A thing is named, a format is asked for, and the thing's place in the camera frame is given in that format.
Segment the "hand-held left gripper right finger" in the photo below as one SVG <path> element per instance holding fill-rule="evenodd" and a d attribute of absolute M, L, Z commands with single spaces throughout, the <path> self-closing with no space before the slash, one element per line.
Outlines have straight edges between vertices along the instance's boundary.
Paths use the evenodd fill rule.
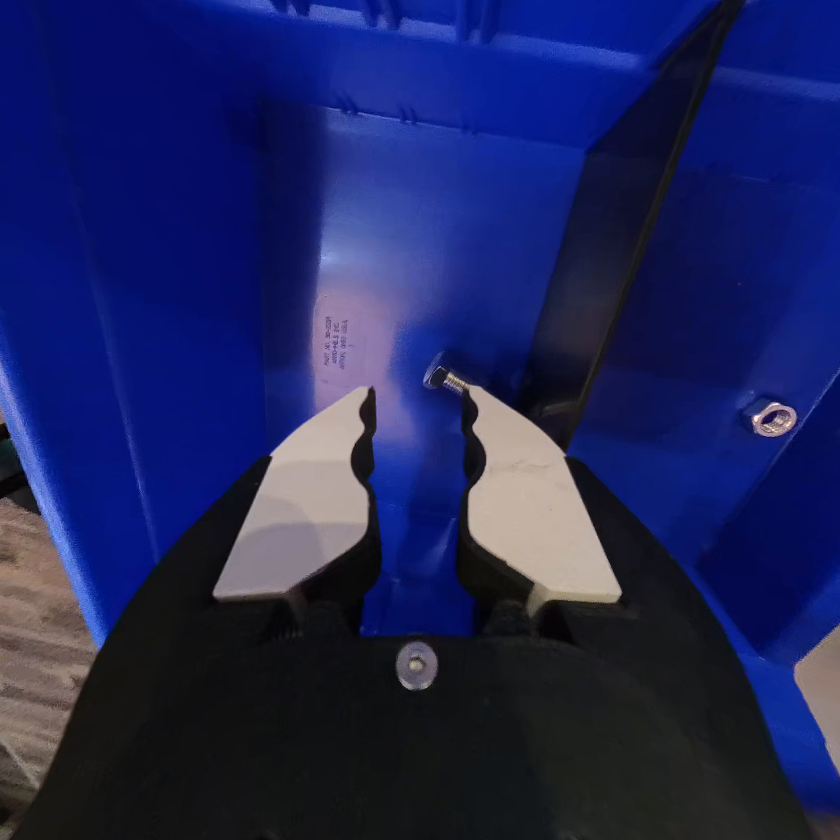
<path fill-rule="evenodd" d="M 562 448 L 478 385 L 462 392 L 464 472 L 457 576 L 487 619 L 554 603 L 613 608 L 622 587 Z"/>

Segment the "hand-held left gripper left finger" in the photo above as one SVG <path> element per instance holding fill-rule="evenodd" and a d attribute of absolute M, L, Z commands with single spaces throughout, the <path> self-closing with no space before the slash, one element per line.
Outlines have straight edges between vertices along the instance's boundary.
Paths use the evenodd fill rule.
<path fill-rule="evenodd" d="M 315 605 L 362 625 L 382 572 L 375 471 L 375 389 L 321 410 L 269 456 L 266 472 L 213 589 L 222 604 L 282 602 L 300 622 Z"/>

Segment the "steel hex bolt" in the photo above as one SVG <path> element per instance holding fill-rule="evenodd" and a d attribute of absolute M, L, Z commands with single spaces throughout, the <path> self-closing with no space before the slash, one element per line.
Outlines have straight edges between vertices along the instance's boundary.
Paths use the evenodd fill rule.
<path fill-rule="evenodd" d="M 450 356 L 444 350 L 433 357 L 424 373 L 423 386 L 430 391 L 446 390 L 460 396 L 469 389 L 469 383 L 455 370 Z"/>

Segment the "steel hex nut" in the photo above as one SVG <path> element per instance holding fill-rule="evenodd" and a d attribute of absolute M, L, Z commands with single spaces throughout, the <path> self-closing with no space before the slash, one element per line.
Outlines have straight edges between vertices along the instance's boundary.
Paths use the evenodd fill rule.
<path fill-rule="evenodd" d="M 792 406 L 768 396 L 753 401 L 742 411 L 745 427 L 762 438 L 780 438 L 790 433 L 799 417 Z"/>

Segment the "blue plastic bin with divider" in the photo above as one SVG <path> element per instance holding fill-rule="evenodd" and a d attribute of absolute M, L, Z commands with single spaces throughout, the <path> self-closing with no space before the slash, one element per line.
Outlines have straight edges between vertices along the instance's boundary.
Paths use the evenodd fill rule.
<path fill-rule="evenodd" d="M 371 385 L 368 634 L 467 629 L 439 351 L 518 409 L 585 153 L 705 2 L 2 2 L 2 406 L 96 643 L 177 538 Z M 743 2 L 582 420 L 723 618 L 794 791 L 838 627 L 838 2 Z M 783 437 L 742 411 L 768 396 Z"/>

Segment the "black bin divider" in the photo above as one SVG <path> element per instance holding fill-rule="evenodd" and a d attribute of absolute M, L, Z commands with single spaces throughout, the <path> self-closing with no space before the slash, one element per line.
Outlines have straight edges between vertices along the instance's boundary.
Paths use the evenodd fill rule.
<path fill-rule="evenodd" d="M 587 150 L 518 410 L 567 449 L 743 2 L 705 2 L 653 79 Z"/>

